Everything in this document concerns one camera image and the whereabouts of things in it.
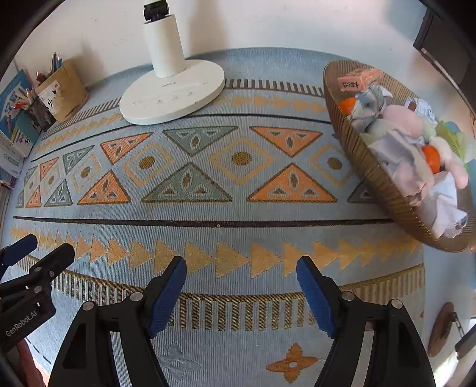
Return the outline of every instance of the brown wicker basket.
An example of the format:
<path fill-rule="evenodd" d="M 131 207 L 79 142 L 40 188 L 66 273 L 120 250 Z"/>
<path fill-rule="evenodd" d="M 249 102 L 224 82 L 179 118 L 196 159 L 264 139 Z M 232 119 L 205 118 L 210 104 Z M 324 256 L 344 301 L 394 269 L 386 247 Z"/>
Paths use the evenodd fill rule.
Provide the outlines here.
<path fill-rule="evenodd" d="M 469 185 L 464 190 L 458 190 L 458 207 L 468 214 L 468 222 L 463 232 L 455 238 L 441 236 L 439 239 L 435 239 L 430 229 L 420 220 L 415 208 L 407 204 L 405 198 L 380 166 L 377 158 L 366 147 L 339 109 L 337 104 L 345 98 L 353 96 L 353 93 L 341 92 L 337 85 L 337 78 L 352 70 L 370 67 L 356 61 L 334 61 L 324 69 L 324 93 L 327 110 L 342 148 L 356 172 L 365 180 L 370 191 L 383 206 L 388 216 L 401 228 L 417 240 L 439 250 L 454 253 L 463 251 L 468 246 L 474 224 Z M 410 89 L 388 74 L 384 74 L 380 84 L 393 94 L 391 104 L 403 105 L 408 97 L 416 97 Z"/>

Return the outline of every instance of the patterned tablecloth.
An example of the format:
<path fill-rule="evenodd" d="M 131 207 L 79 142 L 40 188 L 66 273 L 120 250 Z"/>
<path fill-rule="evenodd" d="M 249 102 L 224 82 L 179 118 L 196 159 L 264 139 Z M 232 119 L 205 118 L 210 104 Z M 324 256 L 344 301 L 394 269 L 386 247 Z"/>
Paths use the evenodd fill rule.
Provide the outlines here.
<path fill-rule="evenodd" d="M 331 340 L 296 280 L 302 255 L 365 300 L 400 297 L 421 326 L 421 244 L 375 204 L 333 136 L 322 72 L 336 57 L 240 49 L 201 58 L 227 78 L 210 105 L 131 125 L 119 99 L 151 68 L 131 69 L 92 87 L 25 161 L 3 243 L 34 233 L 39 248 L 9 275 L 65 241 L 77 258 L 54 283 L 57 314 L 29 337 L 47 370 L 83 301 L 122 300 L 176 254 L 187 281 L 153 341 L 171 386 L 313 385 Z"/>

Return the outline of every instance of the metal pivot bolt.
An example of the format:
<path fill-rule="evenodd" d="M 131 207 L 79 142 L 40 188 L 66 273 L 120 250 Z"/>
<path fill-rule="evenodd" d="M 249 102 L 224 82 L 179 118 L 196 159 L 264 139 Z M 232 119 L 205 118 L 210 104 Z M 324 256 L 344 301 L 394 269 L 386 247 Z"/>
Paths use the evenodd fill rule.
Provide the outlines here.
<path fill-rule="evenodd" d="M 401 309 L 401 307 L 403 306 L 402 302 L 400 300 L 397 300 L 396 298 L 392 300 L 391 304 L 395 309 Z"/>
<path fill-rule="evenodd" d="M 352 301 L 354 298 L 356 298 L 354 293 L 348 291 L 342 292 L 341 296 L 346 301 Z"/>
<path fill-rule="evenodd" d="M 134 292 L 130 295 L 130 300 L 131 301 L 140 301 L 142 299 L 143 295 L 141 292 Z"/>
<path fill-rule="evenodd" d="M 92 308 L 94 308 L 94 303 L 92 301 L 86 301 L 84 304 L 83 304 L 83 310 L 91 310 Z"/>

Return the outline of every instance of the white round lamp base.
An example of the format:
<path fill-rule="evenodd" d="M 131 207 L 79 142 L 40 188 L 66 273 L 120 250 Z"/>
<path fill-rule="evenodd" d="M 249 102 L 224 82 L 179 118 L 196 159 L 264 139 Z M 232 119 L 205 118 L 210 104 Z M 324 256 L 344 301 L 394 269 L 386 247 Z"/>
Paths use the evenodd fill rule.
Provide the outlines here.
<path fill-rule="evenodd" d="M 119 109 L 137 125 L 172 121 L 214 100 L 225 86 L 225 73 L 216 63 L 190 59 L 177 75 L 157 78 L 154 71 L 141 76 L 122 95 Z"/>

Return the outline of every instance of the blue gripper pad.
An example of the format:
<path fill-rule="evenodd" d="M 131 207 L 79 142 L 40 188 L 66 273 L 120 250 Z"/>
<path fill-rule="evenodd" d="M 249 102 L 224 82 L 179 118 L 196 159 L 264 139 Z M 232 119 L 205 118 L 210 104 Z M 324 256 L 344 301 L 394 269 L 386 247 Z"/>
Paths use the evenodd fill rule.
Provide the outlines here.
<path fill-rule="evenodd" d="M 36 249 L 38 242 L 33 234 L 29 234 L 3 251 L 3 263 L 7 266 L 13 266 L 20 259 L 27 256 Z"/>
<path fill-rule="evenodd" d="M 179 258 L 180 260 L 177 266 L 173 269 L 169 280 L 164 284 L 162 291 L 152 307 L 152 320 L 149 325 L 150 337 L 155 337 L 158 332 L 166 328 L 170 314 L 174 309 L 182 286 L 187 278 L 187 264 L 185 263 L 185 259 L 182 257 Z"/>
<path fill-rule="evenodd" d="M 297 262 L 296 275 L 319 329 L 326 332 L 331 339 L 334 339 L 337 328 L 332 321 L 332 309 L 317 284 L 315 277 L 302 258 Z"/>

